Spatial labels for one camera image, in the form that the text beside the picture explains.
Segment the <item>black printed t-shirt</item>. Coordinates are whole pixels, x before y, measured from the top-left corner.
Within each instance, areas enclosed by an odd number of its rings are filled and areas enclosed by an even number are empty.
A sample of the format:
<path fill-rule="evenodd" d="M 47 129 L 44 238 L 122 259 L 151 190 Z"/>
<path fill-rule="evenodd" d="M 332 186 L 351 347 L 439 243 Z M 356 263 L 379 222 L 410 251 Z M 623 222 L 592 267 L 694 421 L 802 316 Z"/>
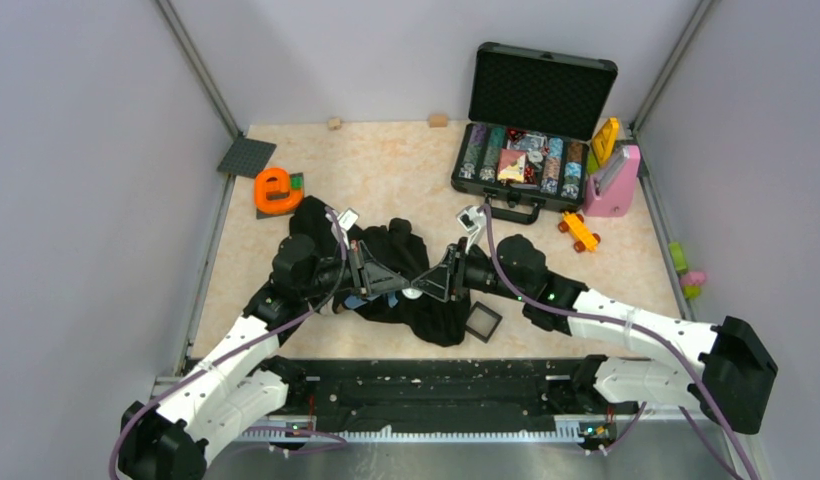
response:
<path fill-rule="evenodd" d="M 315 251 L 321 257 L 339 253 L 326 208 L 322 200 L 307 196 L 289 220 L 289 232 L 313 240 Z M 407 219 L 396 217 L 387 225 L 364 229 L 354 226 L 348 236 L 351 240 L 363 241 L 377 261 L 406 278 L 430 268 L 427 246 Z M 367 321 L 406 325 L 421 340 L 450 347 L 463 342 L 469 310 L 467 298 L 444 303 L 426 295 L 410 299 L 402 292 L 393 292 L 363 301 L 352 299 L 348 292 L 341 292 L 335 294 L 331 303 L 322 307 L 319 313 L 336 316 L 353 311 Z"/>

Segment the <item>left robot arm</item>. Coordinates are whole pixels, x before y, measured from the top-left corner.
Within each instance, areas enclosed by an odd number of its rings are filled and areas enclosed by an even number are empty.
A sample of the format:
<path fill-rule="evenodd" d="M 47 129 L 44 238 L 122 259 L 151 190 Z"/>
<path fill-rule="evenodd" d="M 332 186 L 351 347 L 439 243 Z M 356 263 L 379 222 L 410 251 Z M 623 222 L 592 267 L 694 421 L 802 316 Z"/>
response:
<path fill-rule="evenodd" d="M 325 255 L 306 235 L 284 239 L 268 283 L 225 338 L 177 384 L 124 414 L 109 459 L 113 479 L 201 479 L 215 458 L 259 418 L 305 404 L 306 386 L 260 368 L 291 332 L 343 294 L 417 299 L 414 281 L 342 234 Z"/>

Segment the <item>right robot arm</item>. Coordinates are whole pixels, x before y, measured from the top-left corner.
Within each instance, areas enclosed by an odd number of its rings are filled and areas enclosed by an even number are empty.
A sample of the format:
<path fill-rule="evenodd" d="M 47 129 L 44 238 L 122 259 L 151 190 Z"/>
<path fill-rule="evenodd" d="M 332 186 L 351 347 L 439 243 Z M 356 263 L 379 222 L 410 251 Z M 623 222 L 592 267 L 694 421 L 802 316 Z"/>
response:
<path fill-rule="evenodd" d="M 572 385 L 575 404 L 586 412 L 608 403 L 653 402 L 699 408 L 736 433 L 761 430 L 778 367 L 745 320 L 687 321 L 612 299 L 550 270 L 545 254 L 522 235 L 501 240 L 491 253 L 465 240 L 451 244 L 411 285 L 440 301 L 469 291 L 519 300 L 523 315 L 542 330 L 637 354 L 635 360 L 588 361 Z"/>

